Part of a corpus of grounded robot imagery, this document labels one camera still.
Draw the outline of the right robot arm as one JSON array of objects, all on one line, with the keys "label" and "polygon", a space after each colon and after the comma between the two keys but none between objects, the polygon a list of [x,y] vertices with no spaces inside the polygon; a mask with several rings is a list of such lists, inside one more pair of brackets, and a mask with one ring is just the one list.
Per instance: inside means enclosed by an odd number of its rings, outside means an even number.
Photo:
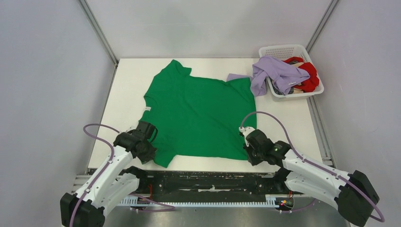
[{"label": "right robot arm", "polygon": [[334,207],[351,224],[363,227],[372,217],[379,196],[368,177],[356,170],[353,173],[326,166],[297,153],[291,144],[272,142],[253,127],[240,127],[244,149],[249,162],[263,161],[279,166],[273,187],[279,193],[300,192]]}]

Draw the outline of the green t shirt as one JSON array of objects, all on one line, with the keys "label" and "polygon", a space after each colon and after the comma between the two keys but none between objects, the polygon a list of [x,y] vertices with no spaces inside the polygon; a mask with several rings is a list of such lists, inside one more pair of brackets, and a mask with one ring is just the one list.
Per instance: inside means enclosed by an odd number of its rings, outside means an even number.
[{"label": "green t shirt", "polygon": [[168,167],[175,156],[246,160],[242,122],[256,127],[249,78],[223,81],[194,77],[173,60],[154,76],[141,118],[157,128],[154,162]]}]

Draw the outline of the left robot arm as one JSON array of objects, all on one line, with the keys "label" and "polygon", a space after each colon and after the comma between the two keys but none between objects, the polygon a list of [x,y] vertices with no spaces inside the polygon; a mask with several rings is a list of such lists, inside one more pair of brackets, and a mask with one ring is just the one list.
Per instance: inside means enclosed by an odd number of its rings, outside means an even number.
[{"label": "left robot arm", "polygon": [[108,214],[130,193],[144,192],[148,188],[148,173],[145,170],[126,166],[134,159],[146,163],[156,154],[152,145],[158,130],[144,121],[135,129],[120,132],[113,143],[88,132],[86,135],[105,143],[110,153],[100,167],[74,193],[66,193],[60,200],[61,224],[65,227],[101,227]]}]

